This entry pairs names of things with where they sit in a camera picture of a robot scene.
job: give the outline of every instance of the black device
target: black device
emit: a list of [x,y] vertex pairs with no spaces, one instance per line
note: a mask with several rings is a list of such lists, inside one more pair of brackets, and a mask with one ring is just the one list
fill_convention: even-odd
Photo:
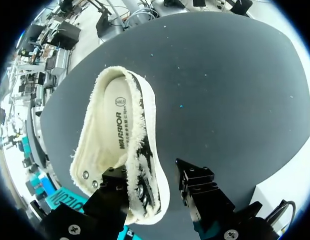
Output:
[[[214,173],[209,168],[180,159],[176,165],[181,198],[189,207],[194,230],[201,240],[278,239],[270,222],[256,217],[262,207],[260,202],[234,212],[235,205],[214,182]],[[99,238],[100,233],[105,240],[116,240],[129,208],[126,169],[110,167],[101,177],[100,188],[83,205],[84,214],[62,202],[46,214],[34,203],[33,209],[43,219],[38,230],[49,240],[94,239]]]
[[97,35],[99,38],[101,38],[102,33],[111,26],[110,22],[108,21],[108,15],[111,15],[111,12],[98,0],[95,0],[95,2],[98,3],[99,6],[92,0],[87,1],[92,4],[98,10],[98,12],[101,13],[101,16],[96,24]]
[[251,0],[238,0],[230,11],[234,14],[245,15],[252,5]]
[[206,2],[205,0],[193,0],[194,7],[205,7]]
[[164,0],[164,6],[165,7],[178,7],[181,9],[185,8],[185,5],[182,4],[180,0]]
[[22,42],[19,44],[19,54],[30,57],[29,52],[33,52],[35,49],[35,45],[32,43],[35,43],[40,36],[41,32],[43,31],[45,27],[36,25],[36,24],[31,24],[26,32],[24,33],[22,37]]
[[49,44],[62,49],[71,50],[79,41],[80,28],[63,21],[56,30]]

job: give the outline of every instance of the cable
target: cable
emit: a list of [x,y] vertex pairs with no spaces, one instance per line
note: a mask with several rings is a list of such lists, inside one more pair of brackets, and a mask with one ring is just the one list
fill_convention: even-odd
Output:
[[117,12],[115,6],[111,3],[110,0],[107,0],[107,2],[109,3],[110,7],[114,10],[114,12],[115,12],[115,14],[117,15],[117,17],[119,18],[120,25],[121,25],[123,28],[125,28],[125,27],[126,27],[126,26],[125,26],[125,23],[124,23],[124,21],[122,21],[122,19],[121,19],[119,13]]
[[123,8],[123,9],[128,9],[126,6],[114,6],[115,8]]
[[290,219],[290,223],[289,223],[289,227],[291,226],[294,217],[295,217],[295,213],[296,213],[296,205],[293,201],[286,201],[283,204],[279,205],[277,208],[275,208],[266,218],[266,222],[268,222],[270,219],[273,218],[273,216],[275,216],[277,213],[279,213],[279,211],[281,211],[283,208],[285,208],[286,206],[291,205],[293,207],[293,212],[291,215],[291,219]]
[[[121,14],[120,17],[122,17],[123,15],[126,15],[126,14],[128,14],[128,13],[129,13],[129,11],[125,12],[124,14]],[[110,21],[110,25],[111,25],[111,26],[122,27],[122,25],[113,24],[114,20],[116,20],[117,18],[118,18],[118,16],[115,17],[114,19],[112,19],[112,20]]]
[[144,6],[146,6],[146,8],[150,7],[150,5],[147,3],[147,0],[140,0],[140,1]]
[[147,12],[147,11],[144,11],[144,10],[152,10],[152,11],[156,12],[155,10],[153,10],[153,9],[151,9],[151,8],[142,8],[142,9],[140,9],[140,10],[135,11],[133,14],[131,14],[131,15],[126,19],[126,21],[125,21],[125,26],[126,26],[126,28],[129,27],[129,21],[130,21],[131,18],[134,17],[134,16],[137,16],[137,15],[140,15],[140,14],[145,14],[145,15],[149,15],[152,19],[155,19],[155,18],[156,18],[152,13]]

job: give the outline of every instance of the insole logo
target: insole logo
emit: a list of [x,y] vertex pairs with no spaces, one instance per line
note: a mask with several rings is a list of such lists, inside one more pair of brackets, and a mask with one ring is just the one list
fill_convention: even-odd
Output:
[[115,104],[119,107],[123,107],[124,105],[126,105],[126,99],[123,98],[122,96],[120,96],[120,97],[116,98]]
[[117,117],[117,131],[118,131],[118,138],[119,138],[119,147],[120,149],[125,149],[125,144],[124,144],[124,133],[123,133],[123,121],[121,119],[121,113],[117,112],[116,113]]

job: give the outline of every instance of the teal box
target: teal box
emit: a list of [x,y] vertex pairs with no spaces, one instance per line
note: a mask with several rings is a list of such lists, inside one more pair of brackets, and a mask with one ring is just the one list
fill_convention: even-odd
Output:
[[[87,198],[79,196],[65,187],[61,187],[54,194],[48,196],[46,198],[46,203],[49,205],[51,209],[56,209],[60,202],[68,205],[74,210],[77,210],[83,213],[83,205],[86,203]],[[138,236],[134,234],[132,230],[130,230],[127,226],[124,226],[124,230],[119,233],[117,240],[141,240]]]

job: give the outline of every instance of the white floor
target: white floor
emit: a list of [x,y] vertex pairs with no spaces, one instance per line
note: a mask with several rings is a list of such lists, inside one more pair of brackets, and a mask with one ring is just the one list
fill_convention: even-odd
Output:
[[[105,4],[107,9],[113,13],[113,9],[108,6],[106,0],[101,0],[101,3]],[[112,0],[114,6],[116,6],[116,11],[122,15],[128,13],[126,6],[121,0]],[[187,9],[192,12],[206,11],[206,12],[229,12],[231,5],[225,0],[206,0],[205,7],[194,7],[192,0],[182,0],[181,1]],[[218,9],[217,5],[223,6],[221,3],[225,3],[225,7]],[[96,23],[99,20],[101,13],[92,5],[87,5],[88,7],[79,15],[79,17],[74,21],[74,25],[78,24],[81,29],[79,35],[79,42],[76,44],[75,49],[72,52],[70,59],[70,64],[68,66],[68,72],[70,72],[81,60],[83,60],[88,54],[95,50],[99,46],[99,39],[97,36]]]
[[[108,4],[106,0],[101,0],[100,2],[105,5]],[[127,9],[124,8],[125,5],[121,0],[112,0],[112,4],[118,6],[116,7],[116,10],[120,15],[127,12]],[[106,7],[111,13],[114,12],[111,7]],[[79,23],[78,27],[81,29],[81,32],[79,35],[79,42],[76,44],[75,49],[72,52],[68,72],[99,46],[96,24],[100,16],[101,13],[90,4],[74,22],[74,24]]]

